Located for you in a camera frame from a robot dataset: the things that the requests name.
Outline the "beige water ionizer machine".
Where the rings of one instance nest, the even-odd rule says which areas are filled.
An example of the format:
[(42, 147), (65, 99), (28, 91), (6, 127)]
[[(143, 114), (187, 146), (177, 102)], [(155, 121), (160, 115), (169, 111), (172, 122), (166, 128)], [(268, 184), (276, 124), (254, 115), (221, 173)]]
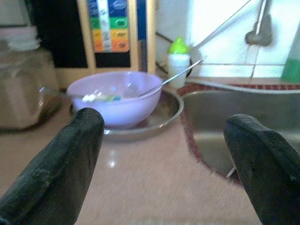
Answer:
[(154, 68), (155, 0), (28, 0), (60, 76)]

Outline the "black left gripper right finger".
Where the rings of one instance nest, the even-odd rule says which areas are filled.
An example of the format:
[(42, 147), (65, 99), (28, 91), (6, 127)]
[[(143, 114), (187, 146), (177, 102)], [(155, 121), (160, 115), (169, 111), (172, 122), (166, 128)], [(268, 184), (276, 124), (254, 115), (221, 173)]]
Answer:
[(246, 114), (230, 116), (224, 138), (263, 225), (300, 225), (300, 151)]

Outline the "large purple plastic bowl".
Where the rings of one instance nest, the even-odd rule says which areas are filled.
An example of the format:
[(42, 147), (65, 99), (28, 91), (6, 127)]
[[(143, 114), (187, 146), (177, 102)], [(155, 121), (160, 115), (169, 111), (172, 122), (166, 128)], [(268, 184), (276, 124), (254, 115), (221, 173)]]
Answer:
[(107, 128), (129, 128), (146, 119), (158, 105), (163, 80), (154, 74), (136, 71), (98, 73), (69, 85), (67, 94), (75, 110), (97, 110)]

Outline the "clear bottle with green liquid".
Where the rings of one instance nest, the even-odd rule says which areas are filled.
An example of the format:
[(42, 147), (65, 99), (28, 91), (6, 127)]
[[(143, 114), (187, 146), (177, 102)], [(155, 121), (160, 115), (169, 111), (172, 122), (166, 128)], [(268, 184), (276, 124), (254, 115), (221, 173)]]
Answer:
[(300, 83), (300, 26), (293, 39), (281, 80), (287, 83)]

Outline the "glass jar with brown powder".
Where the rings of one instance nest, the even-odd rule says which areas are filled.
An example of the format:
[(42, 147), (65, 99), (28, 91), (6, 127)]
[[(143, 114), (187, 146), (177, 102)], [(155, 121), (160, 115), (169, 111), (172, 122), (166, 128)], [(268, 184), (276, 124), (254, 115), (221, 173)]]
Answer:
[(41, 92), (59, 90), (50, 51), (36, 45), (15, 50), (0, 40), (0, 130), (23, 130), (51, 117), (61, 98)]

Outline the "steel spoon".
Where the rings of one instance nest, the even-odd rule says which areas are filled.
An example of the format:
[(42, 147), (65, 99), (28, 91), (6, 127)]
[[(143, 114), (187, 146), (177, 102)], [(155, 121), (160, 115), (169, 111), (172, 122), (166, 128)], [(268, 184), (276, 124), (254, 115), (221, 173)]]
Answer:
[(195, 66), (197, 66), (198, 64), (200, 64), (201, 62), (203, 62), (206, 58), (207, 58), (207, 55), (205, 55), (202, 59), (196, 61), (194, 64), (192, 64), (191, 66), (189, 66), (185, 70), (182, 70), (180, 73), (172, 76), (171, 78), (168, 78), (167, 80), (164, 80), (160, 85), (157, 85), (157, 86), (153, 87), (152, 89), (149, 89), (148, 91), (141, 93), (138, 97), (145, 96), (145, 95), (147, 95), (147, 94), (149, 94), (149, 93), (151, 93), (153, 91), (156, 91), (156, 90), (162, 88), (165, 84), (168, 84), (170, 81), (176, 79), (180, 75), (182, 75), (182, 74), (188, 72), (189, 70), (193, 69)]

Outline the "white bottle with green cap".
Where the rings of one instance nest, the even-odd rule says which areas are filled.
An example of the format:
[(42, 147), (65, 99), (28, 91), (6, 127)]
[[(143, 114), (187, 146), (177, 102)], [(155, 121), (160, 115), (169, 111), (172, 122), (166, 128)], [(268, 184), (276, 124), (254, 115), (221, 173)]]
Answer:
[(168, 78), (182, 72), (190, 65), (190, 48), (182, 36), (178, 36), (167, 50)]

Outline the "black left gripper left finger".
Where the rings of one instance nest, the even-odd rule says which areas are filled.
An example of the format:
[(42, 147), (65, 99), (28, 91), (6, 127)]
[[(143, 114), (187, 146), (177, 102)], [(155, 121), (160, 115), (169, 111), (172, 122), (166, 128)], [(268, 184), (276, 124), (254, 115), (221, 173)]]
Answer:
[(75, 225), (97, 164), (104, 126), (98, 111), (77, 111), (0, 197), (0, 225)]

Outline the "steel kitchen sink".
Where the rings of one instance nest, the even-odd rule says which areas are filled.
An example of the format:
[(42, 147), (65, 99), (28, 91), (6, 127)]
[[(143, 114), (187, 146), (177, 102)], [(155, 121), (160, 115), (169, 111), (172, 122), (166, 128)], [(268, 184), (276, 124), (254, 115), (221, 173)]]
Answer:
[(232, 115), (247, 114), (281, 134), (300, 152), (300, 95), (271, 95), (226, 90), (194, 91), (183, 96), (188, 146), (213, 174), (240, 184), (223, 130)]

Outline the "steel faucet pipe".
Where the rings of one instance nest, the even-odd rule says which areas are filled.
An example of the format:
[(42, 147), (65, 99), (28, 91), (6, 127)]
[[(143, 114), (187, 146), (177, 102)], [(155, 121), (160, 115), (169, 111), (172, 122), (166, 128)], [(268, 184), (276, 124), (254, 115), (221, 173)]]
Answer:
[(245, 35), (248, 45), (269, 46), (272, 42), (271, 0), (261, 0), (253, 29)]

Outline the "round steel plate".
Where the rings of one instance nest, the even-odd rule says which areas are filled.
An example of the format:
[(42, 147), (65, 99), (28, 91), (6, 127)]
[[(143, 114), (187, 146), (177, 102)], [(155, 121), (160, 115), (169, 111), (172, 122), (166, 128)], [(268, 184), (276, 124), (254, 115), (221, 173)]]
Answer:
[(133, 127), (105, 128), (104, 140), (108, 142), (133, 142), (156, 136), (180, 116), (183, 99), (176, 93), (163, 90), (154, 111)]

